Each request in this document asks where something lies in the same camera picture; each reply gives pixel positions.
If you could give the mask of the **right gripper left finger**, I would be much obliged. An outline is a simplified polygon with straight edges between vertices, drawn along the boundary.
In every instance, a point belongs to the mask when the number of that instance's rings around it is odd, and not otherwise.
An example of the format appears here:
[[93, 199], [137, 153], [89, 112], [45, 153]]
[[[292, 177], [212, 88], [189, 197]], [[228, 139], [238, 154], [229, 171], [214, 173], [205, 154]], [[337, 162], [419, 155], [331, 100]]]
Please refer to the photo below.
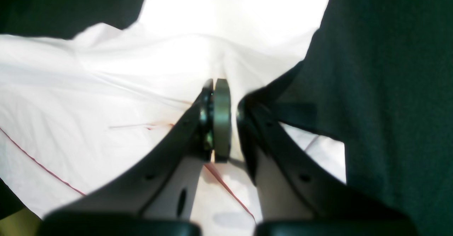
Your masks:
[[194, 104], [136, 165], [89, 195], [46, 217], [62, 222], [137, 217], [188, 220], [202, 168], [231, 151], [228, 81], [209, 79]]

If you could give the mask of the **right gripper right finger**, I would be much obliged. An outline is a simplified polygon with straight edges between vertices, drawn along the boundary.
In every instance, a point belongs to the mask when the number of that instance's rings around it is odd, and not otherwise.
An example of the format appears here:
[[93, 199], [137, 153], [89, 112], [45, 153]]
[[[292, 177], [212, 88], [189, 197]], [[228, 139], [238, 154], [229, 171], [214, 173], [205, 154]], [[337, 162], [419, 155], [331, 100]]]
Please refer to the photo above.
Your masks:
[[402, 213], [346, 186], [324, 170], [257, 99], [246, 96], [239, 102], [237, 127], [265, 225], [411, 225]]

